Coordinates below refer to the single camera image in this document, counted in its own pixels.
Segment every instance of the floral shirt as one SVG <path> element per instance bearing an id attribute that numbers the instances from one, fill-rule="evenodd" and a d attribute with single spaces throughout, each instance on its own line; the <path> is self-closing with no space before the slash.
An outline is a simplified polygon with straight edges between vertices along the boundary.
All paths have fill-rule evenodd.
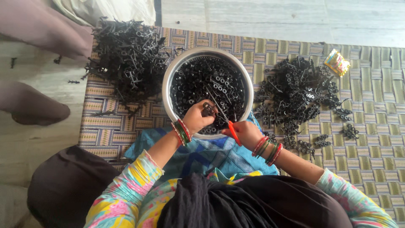
<path id="1" fill-rule="evenodd" d="M 144 150 L 94 201 L 85 228 L 156 227 L 160 212 L 175 194 L 178 180 L 171 179 L 150 191 L 163 174 L 164 171 Z M 255 171 L 226 178 L 220 170 L 215 169 L 207 178 L 232 185 L 248 176 L 259 175 L 262 173 Z M 339 202 L 353 227 L 398 227 L 384 209 L 331 171 L 325 170 L 317 186 Z"/>

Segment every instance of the woman's left hand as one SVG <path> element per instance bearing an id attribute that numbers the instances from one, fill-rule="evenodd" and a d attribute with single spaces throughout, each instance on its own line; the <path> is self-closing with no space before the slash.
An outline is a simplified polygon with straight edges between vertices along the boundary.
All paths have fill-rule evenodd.
<path id="1" fill-rule="evenodd" d="M 201 115 L 201 112 L 204 110 L 203 104 L 205 102 L 208 102 L 211 105 L 212 110 L 214 111 L 214 114 L 212 116 L 203 117 Z M 205 126 L 208 126 L 214 122 L 215 113 L 218 113 L 218 109 L 214 105 L 214 103 L 208 99 L 202 100 L 199 103 L 191 106 L 191 108 L 187 111 L 183 118 L 183 123 L 187 127 L 190 134 L 194 135 Z"/>

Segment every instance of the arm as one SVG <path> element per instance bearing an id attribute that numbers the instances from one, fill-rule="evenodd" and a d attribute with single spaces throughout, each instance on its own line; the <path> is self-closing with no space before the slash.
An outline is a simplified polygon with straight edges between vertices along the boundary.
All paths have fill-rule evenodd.
<path id="1" fill-rule="evenodd" d="M 212 104 L 203 100 L 193 105 L 183 119 L 191 135 L 214 122 L 213 116 L 201 116 L 204 102 Z M 134 227 L 145 195 L 164 174 L 160 167 L 166 165 L 179 146 L 176 132 L 171 131 L 148 152 L 144 150 L 94 201 L 85 227 Z"/>
<path id="2" fill-rule="evenodd" d="M 263 138 L 260 130 L 251 122 L 236 122 L 233 126 L 241 143 L 250 151 L 253 151 Z M 222 130 L 221 133 L 232 137 L 228 129 Z M 266 159 L 273 147 L 274 145 L 270 144 L 261 157 Z M 370 198 L 329 170 L 305 161 L 286 149 L 281 150 L 274 164 L 293 177 L 316 184 L 334 198 L 345 209 L 354 227 L 398 227 Z"/>

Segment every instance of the woman's right hand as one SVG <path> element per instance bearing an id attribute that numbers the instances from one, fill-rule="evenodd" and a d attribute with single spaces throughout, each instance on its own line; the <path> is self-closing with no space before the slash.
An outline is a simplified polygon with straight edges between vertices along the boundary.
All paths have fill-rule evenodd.
<path id="1" fill-rule="evenodd" d="M 235 122 L 233 123 L 236 135 L 248 150 L 253 151 L 260 140 L 263 138 L 263 134 L 257 128 L 257 126 L 249 121 Z M 233 138 L 229 129 L 223 129 L 221 134 Z"/>

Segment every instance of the scissors blade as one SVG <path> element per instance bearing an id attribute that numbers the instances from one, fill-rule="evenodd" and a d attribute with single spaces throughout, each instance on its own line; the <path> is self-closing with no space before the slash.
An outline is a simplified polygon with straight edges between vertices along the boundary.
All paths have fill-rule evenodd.
<path id="1" fill-rule="evenodd" d="M 211 94 L 211 92 L 207 89 L 207 92 L 209 93 L 209 95 L 211 96 L 212 100 L 214 101 L 215 105 L 217 106 L 218 110 L 222 113 L 222 115 L 224 116 L 225 120 L 227 121 L 227 123 L 229 123 L 228 118 L 226 117 L 225 113 L 223 112 L 223 110 L 221 109 L 221 107 L 218 105 L 218 102 L 215 100 L 214 96 Z"/>

